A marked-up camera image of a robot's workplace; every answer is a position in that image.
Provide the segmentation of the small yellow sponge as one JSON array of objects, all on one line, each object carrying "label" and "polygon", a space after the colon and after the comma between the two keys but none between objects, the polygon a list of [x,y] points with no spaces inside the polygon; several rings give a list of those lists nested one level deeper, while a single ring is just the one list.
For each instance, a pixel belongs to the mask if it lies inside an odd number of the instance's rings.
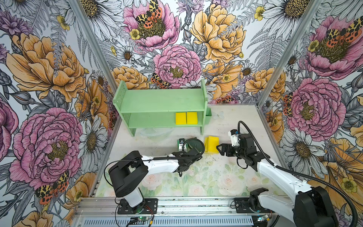
[{"label": "small yellow sponge", "polygon": [[186,125],[187,124],[187,114],[183,113],[175,113],[175,124],[176,125]]}]

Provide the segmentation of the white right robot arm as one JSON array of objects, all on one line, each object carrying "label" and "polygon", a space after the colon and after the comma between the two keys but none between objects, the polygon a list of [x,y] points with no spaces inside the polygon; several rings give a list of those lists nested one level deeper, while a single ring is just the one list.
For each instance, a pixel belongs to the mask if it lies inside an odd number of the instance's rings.
[{"label": "white right robot arm", "polygon": [[265,176],[287,197],[276,196],[266,188],[250,192],[246,205],[253,212],[270,210],[292,221],[297,227],[337,227],[339,225],[330,197],[322,187],[313,187],[295,174],[281,170],[269,155],[259,151],[250,134],[229,132],[230,144],[216,149],[222,156],[244,160],[247,167]]}]

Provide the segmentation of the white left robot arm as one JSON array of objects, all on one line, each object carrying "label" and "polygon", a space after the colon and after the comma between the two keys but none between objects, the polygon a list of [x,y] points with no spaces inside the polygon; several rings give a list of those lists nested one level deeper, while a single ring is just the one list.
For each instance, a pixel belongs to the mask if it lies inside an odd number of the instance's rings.
[{"label": "white left robot arm", "polygon": [[139,184],[148,176],[159,173],[179,173],[202,158],[202,152],[196,148],[189,151],[173,152],[163,157],[143,156],[135,150],[117,161],[108,170],[111,185],[117,198],[123,198],[126,204],[136,209],[145,204]]}]

